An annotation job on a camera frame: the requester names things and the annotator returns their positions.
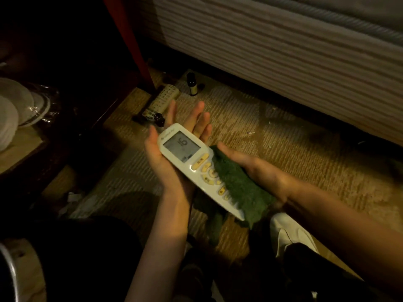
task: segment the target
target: green cloth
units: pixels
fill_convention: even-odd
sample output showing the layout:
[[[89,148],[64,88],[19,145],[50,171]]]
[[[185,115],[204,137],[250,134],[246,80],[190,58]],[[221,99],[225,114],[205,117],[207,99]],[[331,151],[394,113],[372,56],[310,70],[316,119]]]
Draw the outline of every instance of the green cloth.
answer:
[[[238,204],[245,215],[245,221],[237,222],[241,227],[252,228],[258,222],[269,205],[276,198],[258,186],[245,173],[244,169],[230,160],[216,145],[210,147],[214,151],[213,163],[220,179],[225,183],[232,201]],[[216,246],[219,243],[221,227],[228,217],[228,212],[211,198],[198,195],[194,200],[194,207],[207,215],[205,229],[209,236],[209,243]]]

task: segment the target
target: white remote control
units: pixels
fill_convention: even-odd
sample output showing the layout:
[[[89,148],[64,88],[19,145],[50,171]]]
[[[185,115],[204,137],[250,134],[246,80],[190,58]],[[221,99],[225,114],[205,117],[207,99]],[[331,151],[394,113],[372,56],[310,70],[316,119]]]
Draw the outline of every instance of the white remote control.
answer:
[[[169,106],[169,103],[176,99],[181,92],[173,85],[166,85],[155,100],[148,106],[143,112],[143,116],[149,121],[154,121],[154,115],[157,113],[164,113],[165,109]]]
[[[213,150],[200,139],[175,123],[158,137],[161,153],[186,177],[236,218],[245,220],[242,210],[231,200],[229,192],[214,170]]]

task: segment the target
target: hand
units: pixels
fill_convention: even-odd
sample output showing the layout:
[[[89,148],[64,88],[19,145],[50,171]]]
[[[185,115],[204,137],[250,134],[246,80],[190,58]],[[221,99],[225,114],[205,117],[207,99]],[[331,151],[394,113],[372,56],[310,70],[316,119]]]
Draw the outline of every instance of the hand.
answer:
[[[209,124],[210,113],[203,112],[203,109],[204,102],[199,101],[183,123],[183,127],[206,143],[211,135],[212,126]],[[165,129],[175,122],[176,111],[176,102],[172,101],[165,119]],[[165,190],[184,192],[188,200],[191,200],[195,189],[194,184],[162,155],[157,145],[157,138],[157,130],[154,126],[150,126],[149,134],[144,145],[151,169],[154,171]]]
[[[294,194],[299,183],[297,178],[265,160],[230,149],[223,142],[219,142],[217,146],[227,157],[243,167],[250,178],[283,204]]]

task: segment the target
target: shoe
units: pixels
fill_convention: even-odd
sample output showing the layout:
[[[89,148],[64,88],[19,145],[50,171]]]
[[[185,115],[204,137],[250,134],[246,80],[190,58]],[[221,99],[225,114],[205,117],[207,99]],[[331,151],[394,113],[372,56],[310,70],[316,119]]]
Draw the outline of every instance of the shoe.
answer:
[[[307,230],[286,213],[277,213],[270,220],[270,237],[276,259],[283,260],[284,251],[292,243],[303,243],[319,254]]]

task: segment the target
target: beige carpet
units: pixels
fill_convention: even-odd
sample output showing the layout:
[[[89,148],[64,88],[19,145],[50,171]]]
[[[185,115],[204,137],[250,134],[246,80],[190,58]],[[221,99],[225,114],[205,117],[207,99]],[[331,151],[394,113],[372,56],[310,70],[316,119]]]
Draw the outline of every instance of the beige carpet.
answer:
[[[166,75],[153,68],[150,72],[154,83],[162,85]],[[247,86],[238,91],[198,73],[196,78],[205,88],[193,97],[188,95],[184,77],[175,82],[182,91],[177,100],[178,122],[184,120],[195,102],[203,100],[206,111],[211,113],[212,144],[220,140],[266,159],[403,233],[401,182],[391,176],[388,157],[359,152],[343,142],[338,133],[303,120],[284,106],[270,104],[270,97],[263,97],[264,91],[249,92]],[[72,214],[72,217],[116,216],[138,232],[143,244],[161,193],[145,159],[143,142],[147,128],[132,121],[148,98],[147,93],[135,89],[105,122],[108,135],[105,146],[119,156]],[[204,214],[192,211],[189,232],[201,240],[205,240],[204,220]],[[318,248],[325,258],[348,269],[319,242]],[[215,252],[229,263],[239,262],[249,253],[248,230],[228,219]]]

